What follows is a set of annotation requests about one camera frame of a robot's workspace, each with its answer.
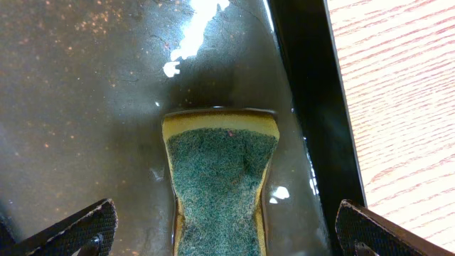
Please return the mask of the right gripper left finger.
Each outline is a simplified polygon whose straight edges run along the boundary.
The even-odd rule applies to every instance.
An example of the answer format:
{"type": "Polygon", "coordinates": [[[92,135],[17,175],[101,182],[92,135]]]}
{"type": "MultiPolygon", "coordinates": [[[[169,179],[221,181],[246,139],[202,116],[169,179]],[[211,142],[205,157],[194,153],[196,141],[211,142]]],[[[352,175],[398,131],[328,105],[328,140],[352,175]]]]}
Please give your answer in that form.
{"type": "Polygon", "coordinates": [[[1,225],[1,254],[108,256],[117,227],[114,202],[105,198],[19,243],[1,225]]]}

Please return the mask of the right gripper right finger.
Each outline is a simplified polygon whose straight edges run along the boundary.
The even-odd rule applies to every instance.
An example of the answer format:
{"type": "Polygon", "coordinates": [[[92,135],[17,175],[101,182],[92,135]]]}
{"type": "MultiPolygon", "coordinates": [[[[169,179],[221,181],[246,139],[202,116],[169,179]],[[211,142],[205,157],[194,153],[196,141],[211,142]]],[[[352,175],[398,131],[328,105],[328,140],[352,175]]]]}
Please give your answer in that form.
{"type": "Polygon", "coordinates": [[[336,234],[344,255],[451,256],[439,247],[350,200],[342,200],[336,234]]]}

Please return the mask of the green and yellow sponge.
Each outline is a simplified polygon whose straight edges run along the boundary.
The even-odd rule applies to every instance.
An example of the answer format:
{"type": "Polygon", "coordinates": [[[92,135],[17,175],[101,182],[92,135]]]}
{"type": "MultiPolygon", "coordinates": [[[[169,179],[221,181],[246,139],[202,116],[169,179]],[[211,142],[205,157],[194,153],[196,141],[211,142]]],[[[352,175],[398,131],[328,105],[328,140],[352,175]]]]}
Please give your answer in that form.
{"type": "Polygon", "coordinates": [[[279,130],[271,112],[171,113],[162,135],[176,198],[175,255],[266,255],[262,189],[279,130]]]}

